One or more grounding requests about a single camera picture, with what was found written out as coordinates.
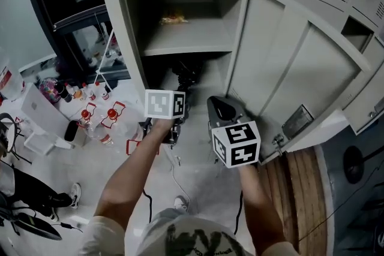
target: red bottle cap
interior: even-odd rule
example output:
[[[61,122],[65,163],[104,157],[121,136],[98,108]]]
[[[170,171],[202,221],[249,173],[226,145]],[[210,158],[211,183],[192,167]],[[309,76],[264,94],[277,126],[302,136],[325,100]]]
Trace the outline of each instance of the red bottle cap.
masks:
[[[117,119],[118,118],[118,113],[116,112],[115,109],[109,109],[108,110],[108,116],[110,119]]]
[[[88,117],[90,117],[90,112],[88,110],[83,110],[82,111],[82,117],[87,119]]]

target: wooden pallet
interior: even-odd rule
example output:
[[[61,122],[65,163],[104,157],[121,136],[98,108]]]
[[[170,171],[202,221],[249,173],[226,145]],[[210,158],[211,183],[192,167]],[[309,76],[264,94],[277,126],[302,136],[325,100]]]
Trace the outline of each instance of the wooden pallet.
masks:
[[[284,226],[284,235],[302,256],[326,255],[323,186],[313,148],[287,153],[259,166],[260,180]]]

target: large water bottle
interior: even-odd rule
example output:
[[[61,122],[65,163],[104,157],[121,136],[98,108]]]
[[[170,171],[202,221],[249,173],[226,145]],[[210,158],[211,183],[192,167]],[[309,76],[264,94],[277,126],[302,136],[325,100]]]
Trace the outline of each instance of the large water bottle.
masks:
[[[16,100],[24,91],[25,82],[10,63],[7,53],[0,47],[0,93],[9,100]]]

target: vent slot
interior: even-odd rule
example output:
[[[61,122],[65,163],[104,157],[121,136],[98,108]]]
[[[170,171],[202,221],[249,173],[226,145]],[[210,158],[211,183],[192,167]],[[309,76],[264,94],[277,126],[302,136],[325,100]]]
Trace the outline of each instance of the vent slot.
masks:
[[[377,8],[376,15],[383,19],[384,16],[384,4],[380,1],[379,7]]]

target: white box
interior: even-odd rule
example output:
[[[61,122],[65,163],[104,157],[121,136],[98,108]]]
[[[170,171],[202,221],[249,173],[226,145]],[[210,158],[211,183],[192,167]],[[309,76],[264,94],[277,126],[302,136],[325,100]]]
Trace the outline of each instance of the white box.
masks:
[[[145,90],[145,117],[178,119],[185,113],[185,92]]]
[[[259,160],[261,140],[255,121],[213,128],[212,143],[227,168]]]

